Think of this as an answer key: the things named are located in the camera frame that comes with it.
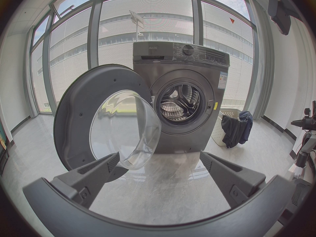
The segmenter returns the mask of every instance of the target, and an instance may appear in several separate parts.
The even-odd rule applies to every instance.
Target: energy label
[[[218,88],[219,89],[225,89],[226,88],[227,76],[228,76],[228,73],[221,72],[221,75],[219,77],[219,82],[218,82]]]

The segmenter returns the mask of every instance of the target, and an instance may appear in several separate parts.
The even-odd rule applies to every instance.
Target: pole
[[[136,41],[138,41],[138,20],[136,20]]]

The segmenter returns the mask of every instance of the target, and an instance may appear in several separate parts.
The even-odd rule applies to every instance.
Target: front-loading washing machine
[[[101,65],[64,93],[54,142],[68,170],[115,152],[146,160],[151,152],[205,149],[223,99],[228,54],[162,41],[134,43],[133,54],[134,71]]]
[[[204,150],[222,104],[229,55],[169,41],[133,44],[133,70],[147,84],[161,121],[155,153]]]

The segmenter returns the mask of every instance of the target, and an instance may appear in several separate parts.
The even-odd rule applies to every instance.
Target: street lamp
[[[136,41],[138,41],[138,35],[141,35],[141,34],[138,34],[138,26],[145,29],[144,28],[144,19],[143,19],[143,17],[141,17],[140,15],[138,15],[137,13],[135,13],[131,10],[130,10],[130,13],[131,13],[132,22],[134,24],[136,24]]]

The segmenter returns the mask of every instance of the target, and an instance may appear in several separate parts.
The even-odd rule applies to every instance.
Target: washing machine door
[[[137,170],[154,153],[161,124],[144,80],[122,65],[82,74],[64,93],[54,119],[57,154],[75,169],[120,152],[120,166]]]

